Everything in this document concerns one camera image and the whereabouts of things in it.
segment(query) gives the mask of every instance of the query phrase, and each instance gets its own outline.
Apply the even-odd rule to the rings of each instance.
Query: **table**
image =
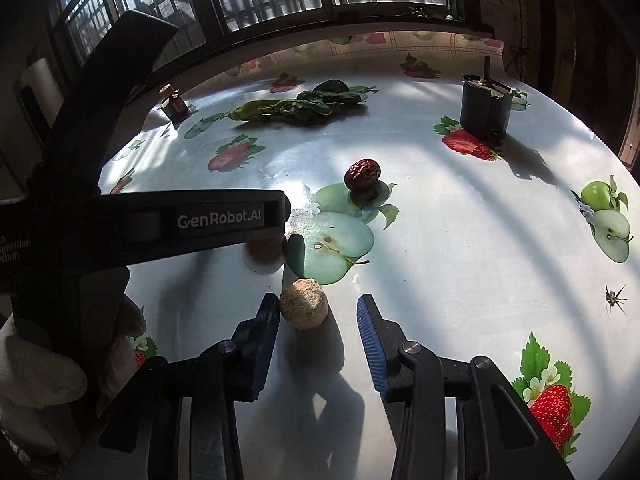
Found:
[[[356,301],[365,293],[383,317],[436,354],[489,356],[529,402],[541,392],[571,391],[570,421],[580,436],[562,450],[574,448],[567,460],[577,479],[598,478],[625,441],[640,413],[640,253],[638,242],[615,234],[607,240],[602,229],[625,238],[626,218],[636,232],[640,189],[577,118],[509,80],[501,50],[495,40],[472,36],[379,32],[277,52],[185,92],[194,114],[177,129],[152,110],[102,170],[103,192],[283,189],[303,223],[318,215],[344,221],[335,225],[344,243],[369,261],[348,269],[333,261],[314,271],[333,282],[324,286],[331,314],[320,329],[296,332],[281,323],[260,399],[237,406],[248,480],[390,477],[394,437],[356,325]],[[494,78],[527,94],[511,111],[501,154],[455,133],[460,76],[481,73],[485,55],[493,57]],[[321,126],[245,124],[224,115],[331,78],[378,92]],[[345,170],[362,158],[376,160],[381,179],[395,185],[384,203],[390,207],[356,221],[361,212],[332,201]],[[592,181],[609,183],[610,175],[613,195],[623,192],[629,208],[617,202],[619,213],[592,216],[576,196]],[[585,201],[598,208],[603,189],[592,191]],[[337,216],[328,218],[328,210]],[[291,283],[295,276],[283,264],[282,257],[259,261],[244,246],[188,254],[132,266],[127,294],[144,305],[159,353],[180,360],[229,337],[254,316],[264,293]],[[624,312],[606,296],[623,287]],[[451,403],[447,427],[454,478]]]

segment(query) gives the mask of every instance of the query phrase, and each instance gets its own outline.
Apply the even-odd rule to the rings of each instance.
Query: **cork stopper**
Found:
[[[162,99],[167,99],[171,97],[172,94],[175,94],[174,87],[172,87],[170,84],[165,85],[160,89],[159,94]]]

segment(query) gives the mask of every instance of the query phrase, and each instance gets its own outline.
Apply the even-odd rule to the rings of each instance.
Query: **insect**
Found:
[[[626,301],[625,298],[620,298],[620,292],[622,292],[622,290],[626,287],[626,285],[623,285],[622,288],[619,291],[615,291],[615,290],[609,290],[609,287],[607,285],[604,286],[605,289],[607,289],[607,303],[609,304],[609,308],[607,310],[607,314],[609,312],[611,312],[612,307],[614,306],[618,306],[618,308],[622,311],[625,312],[625,310],[622,308],[621,303],[623,301]]]

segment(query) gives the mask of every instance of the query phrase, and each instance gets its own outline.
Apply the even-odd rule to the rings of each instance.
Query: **green vegetable bunch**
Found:
[[[344,113],[375,93],[375,86],[347,86],[340,80],[329,79],[313,90],[300,92],[295,99],[256,99],[231,110],[233,121],[267,121],[271,119],[293,124],[321,124],[334,113]]]

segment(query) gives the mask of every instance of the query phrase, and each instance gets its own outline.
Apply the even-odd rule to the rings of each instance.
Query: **gloved hand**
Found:
[[[140,309],[126,296],[118,308],[112,343],[94,356],[100,397],[97,415],[135,373],[136,357],[128,336],[145,331]],[[58,452],[66,462],[74,449],[60,445],[47,430],[43,409],[73,402],[84,395],[87,378],[76,362],[17,335],[13,314],[0,329],[0,425],[28,454]]]

